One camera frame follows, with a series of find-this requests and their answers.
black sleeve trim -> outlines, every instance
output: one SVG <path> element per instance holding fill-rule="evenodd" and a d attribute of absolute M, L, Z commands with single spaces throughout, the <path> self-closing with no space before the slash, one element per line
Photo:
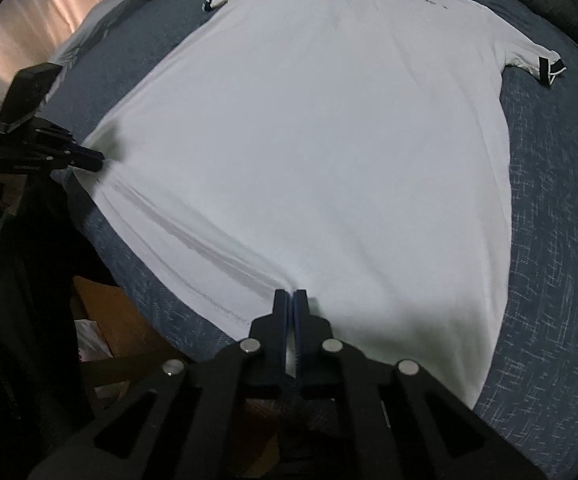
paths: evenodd
<path fill-rule="evenodd" d="M 549 60 L 546 57 L 540 58 L 540 83 L 549 86 Z"/>
<path fill-rule="evenodd" d="M 561 59 L 559 59 L 553 65 L 551 65 L 551 70 L 549 70 L 549 73 L 557 74 L 559 72 L 562 72 L 565 68 L 566 68 L 565 64 L 562 62 Z"/>

bed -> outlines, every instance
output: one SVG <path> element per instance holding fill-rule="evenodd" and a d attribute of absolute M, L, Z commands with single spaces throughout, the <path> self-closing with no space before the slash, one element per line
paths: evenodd
<path fill-rule="evenodd" d="M 553 88 L 505 70 L 513 238 L 509 299 L 475 411 L 550 478 L 578 472 L 578 45 L 518 0 L 475 0 L 557 50 Z M 104 114 L 205 23 L 199 0 L 143 0 L 80 56 L 42 114 L 82 141 Z M 230 339 L 179 301 L 116 235 L 70 172 L 59 176 L 76 225 L 147 320 L 190 357 Z"/>

